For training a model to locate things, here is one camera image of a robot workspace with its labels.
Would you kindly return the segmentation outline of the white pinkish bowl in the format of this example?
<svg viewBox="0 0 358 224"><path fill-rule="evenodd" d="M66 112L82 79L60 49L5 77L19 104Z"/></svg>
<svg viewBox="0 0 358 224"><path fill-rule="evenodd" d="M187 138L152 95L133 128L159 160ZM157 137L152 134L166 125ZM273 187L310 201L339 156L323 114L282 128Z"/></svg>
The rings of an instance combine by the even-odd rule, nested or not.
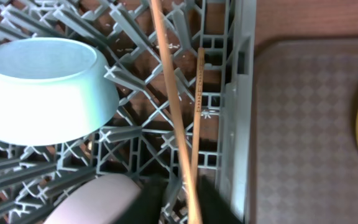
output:
<svg viewBox="0 0 358 224"><path fill-rule="evenodd" d="M76 189L44 223L111 223L127 210L139 193L140 187L127 176L103 175Z"/></svg>

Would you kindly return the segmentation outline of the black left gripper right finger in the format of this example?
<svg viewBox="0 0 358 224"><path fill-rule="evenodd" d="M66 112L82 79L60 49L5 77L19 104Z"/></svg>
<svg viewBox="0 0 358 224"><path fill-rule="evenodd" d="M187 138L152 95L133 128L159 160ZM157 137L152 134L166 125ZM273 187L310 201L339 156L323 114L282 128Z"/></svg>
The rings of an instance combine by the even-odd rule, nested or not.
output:
<svg viewBox="0 0 358 224"><path fill-rule="evenodd" d="M206 176L198 178L196 189L204 224L242 224Z"/></svg>

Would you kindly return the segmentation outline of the plain wooden chopstick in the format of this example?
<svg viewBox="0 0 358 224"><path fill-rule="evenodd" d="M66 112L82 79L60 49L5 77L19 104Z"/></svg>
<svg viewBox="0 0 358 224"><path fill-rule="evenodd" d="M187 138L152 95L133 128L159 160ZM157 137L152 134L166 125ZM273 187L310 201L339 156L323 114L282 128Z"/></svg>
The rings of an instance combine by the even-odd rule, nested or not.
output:
<svg viewBox="0 0 358 224"><path fill-rule="evenodd" d="M162 7L159 0L151 0L150 5L154 18L155 30L159 45L160 57L163 65L163 74L165 86L167 89L168 101L170 105L170 113L174 125L175 138L178 144L178 156L182 171L183 180L186 184L187 206L188 206L188 223L202 224L202 215L200 204L196 193L196 182L191 173L190 158L186 145L185 130L181 115L180 100L175 80L175 72L170 50L168 48L166 28L164 25Z"/></svg>

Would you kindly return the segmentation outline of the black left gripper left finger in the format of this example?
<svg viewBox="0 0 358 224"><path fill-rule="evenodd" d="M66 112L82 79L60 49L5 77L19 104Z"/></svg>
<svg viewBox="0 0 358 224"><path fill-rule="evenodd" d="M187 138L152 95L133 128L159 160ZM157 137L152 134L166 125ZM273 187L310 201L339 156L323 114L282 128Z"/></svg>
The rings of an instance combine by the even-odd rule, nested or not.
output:
<svg viewBox="0 0 358 224"><path fill-rule="evenodd" d="M114 224L157 224L160 219L165 184L158 177L151 178Z"/></svg>

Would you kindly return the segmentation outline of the light blue bowl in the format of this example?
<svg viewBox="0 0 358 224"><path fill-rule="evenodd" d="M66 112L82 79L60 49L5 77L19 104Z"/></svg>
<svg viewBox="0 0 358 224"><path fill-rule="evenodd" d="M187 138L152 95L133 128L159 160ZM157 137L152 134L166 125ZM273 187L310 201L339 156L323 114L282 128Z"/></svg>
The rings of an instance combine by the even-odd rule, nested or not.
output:
<svg viewBox="0 0 358 224"><path fill-rule="evenodd" d="M119 95L96 48L38 37L0 45L0 141L46 146L86 136L115 114Z"/></svg>

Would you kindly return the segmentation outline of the patterned wooden chopstick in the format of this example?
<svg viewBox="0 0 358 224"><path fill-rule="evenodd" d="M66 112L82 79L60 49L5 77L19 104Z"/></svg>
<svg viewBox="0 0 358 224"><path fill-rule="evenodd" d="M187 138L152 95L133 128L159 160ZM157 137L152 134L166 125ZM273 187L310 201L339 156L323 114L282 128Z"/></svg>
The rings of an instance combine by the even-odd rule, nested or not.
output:
<svg viewBox="0 0 358 224"><path fill-rule="evenodd" d="M198 152L200 144L200 120L202 109L202 92L203 92L203 74L204 74L204 48L198 49L197 68L196 68L196 83L195 83L195 108L193 118L193 139L191 152L191 174L194 183L197 183L198 175Z"/></svg>

